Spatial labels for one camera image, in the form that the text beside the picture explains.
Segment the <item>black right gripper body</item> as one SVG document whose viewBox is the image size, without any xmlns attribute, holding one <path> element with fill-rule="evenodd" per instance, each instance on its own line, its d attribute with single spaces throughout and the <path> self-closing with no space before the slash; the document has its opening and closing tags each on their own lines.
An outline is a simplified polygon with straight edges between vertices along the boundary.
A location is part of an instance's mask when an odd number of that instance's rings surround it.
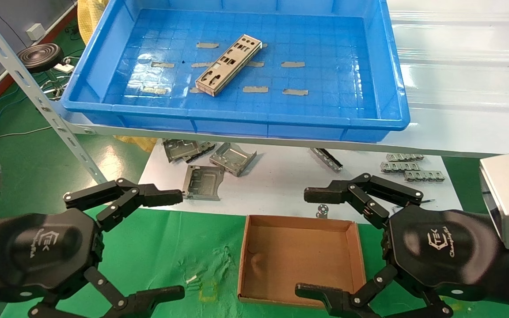
<svg viewBox="0 0 509 318">
<path fill-rule="evenodd" d="M 484 292 L 502 253 L 489 216 L 410 206 L 388 219 L 388 260 L 410 292 Z"/>
</svg>

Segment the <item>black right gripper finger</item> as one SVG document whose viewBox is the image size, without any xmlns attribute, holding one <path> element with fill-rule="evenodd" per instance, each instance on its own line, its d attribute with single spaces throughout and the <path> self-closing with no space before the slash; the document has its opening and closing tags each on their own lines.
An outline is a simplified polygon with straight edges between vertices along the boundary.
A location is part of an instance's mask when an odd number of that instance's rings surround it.
<svg viewBox="0 0 509 318">
<path fill-rule="evenodd" d="M 298 283 L 295 294 L 305 299 L 323 303 L 328 314 L 338 318 L 379 318 L 370 308 L 370 302 L 380 294 L 398 275 L 393 265 L 387 265 L 373 279 L 368 280 L 355 294 L 340 288 Z M 392 314 L 392 318 L 451 318 L 453 309 L 434 292 L 421 292 L 424 308 Z"/>
<path fill-rule="evenodd" d="M 390 214 L 375 201 L 376 198 L 406 207 L 420 205 L 423 193 L 368 173 L 352 180 L 333 180 L 327 187 L 307 187 L 304 190 L 307 203 L 348 203 L 374 227 L 386 229 Z"/>
</svg>

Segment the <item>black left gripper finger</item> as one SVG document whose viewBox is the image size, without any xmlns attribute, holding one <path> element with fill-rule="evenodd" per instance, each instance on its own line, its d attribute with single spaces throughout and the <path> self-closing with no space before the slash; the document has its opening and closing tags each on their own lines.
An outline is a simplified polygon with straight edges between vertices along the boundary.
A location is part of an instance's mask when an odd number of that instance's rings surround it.
<svg viewBox="0 0 509 318">
<path fill-rule="evenodd" d="M 85 270 L 84 279 L 111 304 L 111 308 L 107 310 L 103 318 L 149 318 L 158 304 L 185 297 L 185 289 L 180 285 L 138 291 L 124 296 L 94 266 Z M 58 302 L 58 296 L 46 296 L 30 309 L 28 316 L 30 318 L 82 318 L 81 315 L 56 309 Z"/>
<path fill-rule="evenodd" d="M 101 231 L 111 231 L 139 207 L 167 207 L 183 201 L 179 189 L 159 190 L 154 184 L 135 184 L 125 178 L 98 184 L 63 197 L 67 208 L 86 211 L 102 204 L 96 223 Z"/>
</svg>

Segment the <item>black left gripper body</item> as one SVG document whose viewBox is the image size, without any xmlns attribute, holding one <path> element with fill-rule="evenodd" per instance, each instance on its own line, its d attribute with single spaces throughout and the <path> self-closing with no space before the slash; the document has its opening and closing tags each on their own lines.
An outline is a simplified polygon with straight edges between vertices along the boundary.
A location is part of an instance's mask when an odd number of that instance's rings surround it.
<svg viewBox="0 0 509 318">
<path fill-rule="evenodd" d="M 76 208 L 0 219 L 0 302 L 71 297 L 87 284 L 84 273 L 102 261 L 103 249 L 99 226 Z"/>
</svg>

